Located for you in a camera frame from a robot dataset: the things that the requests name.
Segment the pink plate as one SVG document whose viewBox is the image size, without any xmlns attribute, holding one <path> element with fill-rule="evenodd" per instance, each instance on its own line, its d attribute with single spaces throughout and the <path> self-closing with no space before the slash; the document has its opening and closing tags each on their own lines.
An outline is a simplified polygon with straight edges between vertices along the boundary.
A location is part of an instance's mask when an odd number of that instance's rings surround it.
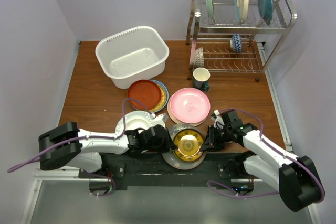
<svg viewBox="0 0 336 224">
<path fill-rule="evenodd" d="M 182 88 L 171 97 L 171 111 L 181 122 L 195 124 L 205 120 L 210 112 L 208 96 L 196 88 Z"/>
</svg>

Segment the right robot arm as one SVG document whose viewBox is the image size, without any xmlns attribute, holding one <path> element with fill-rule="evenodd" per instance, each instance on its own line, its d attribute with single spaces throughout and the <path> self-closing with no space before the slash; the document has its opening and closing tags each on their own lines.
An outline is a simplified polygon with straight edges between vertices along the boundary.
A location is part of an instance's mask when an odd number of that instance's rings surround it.
<svg viewBox="0 0 336 224">
<path fill-rule="evenodd" d="M 263 127 L 243 123 L 239 110 L 216 110 L 201 151 L 219 151 L 224 144 L 238 143 L 247 151 L 222 165 L 223 171 L 239 178 L 258 177 L 279 194 L 293 212 L 323 202 L 325 189 L 312 159 L 299 157 L 281 148 L 263 134 Z"/>
</svg>

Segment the yellow patterned plate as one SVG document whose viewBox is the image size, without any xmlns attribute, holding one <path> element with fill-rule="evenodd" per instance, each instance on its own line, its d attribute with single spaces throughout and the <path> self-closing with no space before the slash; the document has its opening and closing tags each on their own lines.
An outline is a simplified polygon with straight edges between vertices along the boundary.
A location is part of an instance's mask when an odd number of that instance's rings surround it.
<svg viewBox="0 0 336 224">
<path fill-rule="evenodd" d="M 204 143 L 201 134 L 194 129 L 184 129 L 179 131 L 173 139 L 177 147 L 173 151 L 174 155 L 184 162 L 195 162 L 203 155 L 201 147 Z"/>
</svg>

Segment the grey reindeer plate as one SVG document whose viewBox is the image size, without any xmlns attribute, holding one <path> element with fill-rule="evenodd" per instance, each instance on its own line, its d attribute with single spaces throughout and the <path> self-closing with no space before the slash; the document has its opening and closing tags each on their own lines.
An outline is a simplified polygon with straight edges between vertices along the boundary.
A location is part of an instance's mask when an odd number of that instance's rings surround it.
<svg viewBox="0 0 336 224">
<path fill-rule="evenodd" d="M 176 124 L 173 126 L 174 127 L 174 133 L 175 136 L 176 134 L 184 129 L 194 129 L 197 130 L 200 134 L 201 132 L 194 126 L 190 125 L 190 124 Z M 194 169 L 196 167 L 198 167 L 203 160 L 206 157 L 206 153 L 203 152 L 203 155 L 200 157 L 200 159 L 198 159 L 195 162 L 184 162 L 180 159 L 178 159 L 173 152 L 167 152 L 167 153 L 162 153 L 162 156 L 164 158 L 164 160 L 172 167 L 176 168 L 176 169 L 180 169 L 180 170 L 191 170 Z"/>
</svg>

